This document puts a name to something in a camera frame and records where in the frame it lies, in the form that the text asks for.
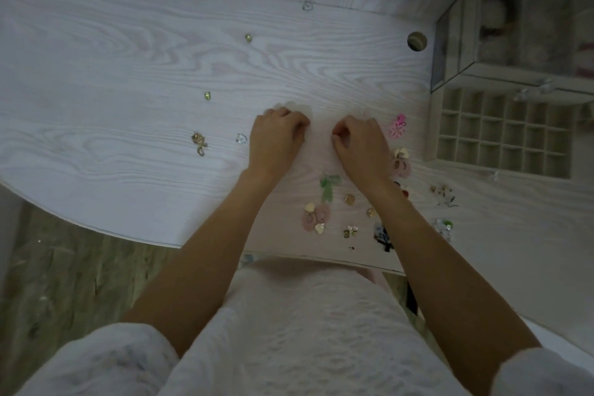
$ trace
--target hand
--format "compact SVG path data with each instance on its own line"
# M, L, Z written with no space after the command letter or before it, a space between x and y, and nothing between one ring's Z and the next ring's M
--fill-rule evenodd
M257 116L249 135L248 171L275 186L297 157L308 125L306 115L286 107Z
M380 125L347 116L332 130L332 145L346 174L360 191L391 182L392 158Z

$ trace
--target person's left hand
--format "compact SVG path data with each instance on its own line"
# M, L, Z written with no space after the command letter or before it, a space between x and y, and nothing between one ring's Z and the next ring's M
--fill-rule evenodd
M248 171L276 185L291 168L308 125L306 115L286 107L257 116L249 135Z

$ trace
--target white table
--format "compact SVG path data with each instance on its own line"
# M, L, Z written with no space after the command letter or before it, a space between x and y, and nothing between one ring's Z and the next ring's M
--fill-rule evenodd
M286 104L312 120L247 250L402 272L372 239L369 204L331 150L346 114L407 116L411 201L454 222L454 246L524 316L594 351L594 187L421 161L433 24L288 0L0 0L0 178L66 220L180 246L247 165L254 117ZM412 52L406 37L427 34ZM244 35L250 33L248 44ZM204 99L210 91L212 99ZM213 150L199 157L192 132ZM583 144L585 153L592 150ZM576 154L584 160L584 155ZM341 174L323 235L301 227L324 173ZM459 208L438 207L447 183ZM356 196L353 207L342 199ZM359 227L344 239L349 224Z

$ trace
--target jewelry organizer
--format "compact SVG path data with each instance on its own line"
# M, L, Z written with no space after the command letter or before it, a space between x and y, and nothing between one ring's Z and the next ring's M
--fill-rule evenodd
M431 89L427 161L570 178L594 101L594 0L456 0Z

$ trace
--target white textured clothing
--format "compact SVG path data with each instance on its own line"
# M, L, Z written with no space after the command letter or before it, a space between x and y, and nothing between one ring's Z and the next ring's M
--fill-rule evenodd
M494 396L592 394L594 377L545 349L504 363ZM178 359L144 324L63 346L19 396L467 395L394 298L356 271L264 259L236 272L225 302Z

